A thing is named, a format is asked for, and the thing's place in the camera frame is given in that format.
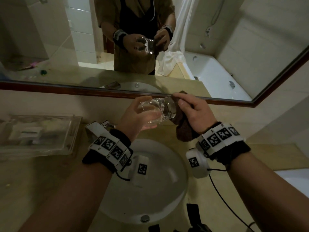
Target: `person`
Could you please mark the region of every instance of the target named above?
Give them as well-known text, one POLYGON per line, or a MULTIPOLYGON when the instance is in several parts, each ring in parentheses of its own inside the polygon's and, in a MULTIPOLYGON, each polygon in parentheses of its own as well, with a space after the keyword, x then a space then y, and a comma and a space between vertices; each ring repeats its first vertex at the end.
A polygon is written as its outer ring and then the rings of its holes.
POLYGON ((114 69, 155 74, 155 55, 139 51, 145 36, 167 50, 176 27, 172 0, 94 0, 103 34, 114 42, 114 69))
MULTIPOLYGON (((189 94, 174 96, 180 98, 178 105, 196 132, 202 134, 217 122, 206 101, 189 94)), ((120 140, 124 144, 130 145, 145 122, 160 116, 152 111, 138 112, 140 102, 150 98, 136 98, 117 125, 115 130, 123 135, 120 140)), ((261 231, 309 231, 309 199, 251 152, 232 160, 227 172, 261 231)), ((19 232, 87 231, 111 177, 112 172, 101 163, 81 164, 19 232)))

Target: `hand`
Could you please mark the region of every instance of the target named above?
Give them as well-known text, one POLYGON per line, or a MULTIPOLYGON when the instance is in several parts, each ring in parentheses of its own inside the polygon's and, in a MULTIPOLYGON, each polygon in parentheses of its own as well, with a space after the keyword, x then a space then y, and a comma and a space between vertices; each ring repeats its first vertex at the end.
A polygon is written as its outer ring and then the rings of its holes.
POLYGON ((127 49, 127 51, 135 56, 146 56, 147 53, 146 51, 139 51, 138 49, 140 47, 143 47, 144 44, 141 42, 137 42, 137 39, 143 37, 143 35, 140 34, 131 34, 131 35, 126 35, 123 38, 123 45, 127 49))
POLYGON ((199 99, 192 94, 173 93, 179 97, 178 105, 186 114, 191 127, 195 132, 203 134, 209 127, 217 122, 211 108, 203 99, 199 99))
POLYGON ((165 28, 161 28, 160 30, 158 30, 154 38, 155 39, 161 38, 161 40, 156 44, 156 46, 164 44, 164 50, 168 49, 168 46, 170 44, 170 35, 168 34, 168 31, 165 28))
POLYGON ((116 126, 116 129, 123 132, 131 142, 133 142, 140 131, 145 129, 153 129, 157 126, 145 126, 145 123, 148 121, 152 121, 158 119, 161 116, 160 111, 146 111, 144 112, 143 109, 139 105, 141 102, 145 102, 149 99, 152 99, 151 96, 142 96, 137 97, 131 103, 131 105, 127 108, 124 115, 120 119, 119 124, 116 126))

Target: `short sleeve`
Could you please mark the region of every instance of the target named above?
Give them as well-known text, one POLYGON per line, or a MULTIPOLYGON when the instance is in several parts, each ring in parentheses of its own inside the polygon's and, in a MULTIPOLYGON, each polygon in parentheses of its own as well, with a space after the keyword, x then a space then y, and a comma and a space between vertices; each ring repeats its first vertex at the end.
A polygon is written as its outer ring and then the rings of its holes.
POLYGON ((175 13, 173 0, 159 0, 159 10, 157 13, 161 24, 164 24, 168 16, 175 13))
POLYGON ((99 27, 101 27, 102 22, 108 22, 114 25, 116 15, 116 4, 114 0, 94 0, 94 3, 99 27))

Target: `mirror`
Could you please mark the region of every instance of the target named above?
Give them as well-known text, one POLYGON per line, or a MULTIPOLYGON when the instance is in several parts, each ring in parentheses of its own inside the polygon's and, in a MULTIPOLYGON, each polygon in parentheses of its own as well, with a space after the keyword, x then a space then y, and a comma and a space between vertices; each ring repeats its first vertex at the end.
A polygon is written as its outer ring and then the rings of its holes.
POLYGON ((1 88, 184 90, 250 104, 307 54, 308 9, 309 0, 0 0, 1 88))

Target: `white curtain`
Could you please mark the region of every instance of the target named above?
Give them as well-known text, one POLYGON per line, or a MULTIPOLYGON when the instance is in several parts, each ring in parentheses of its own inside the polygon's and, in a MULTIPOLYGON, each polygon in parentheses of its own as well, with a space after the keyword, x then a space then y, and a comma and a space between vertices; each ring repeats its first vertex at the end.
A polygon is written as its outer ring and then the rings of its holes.
POLYGON ((184 51, 190 23, 196 11, 199 0, 173 0, 176 15, 176 28, 172 45, 164 55, 159 56, 159 74, 167 76, 178 62, 185 62, 184 51))

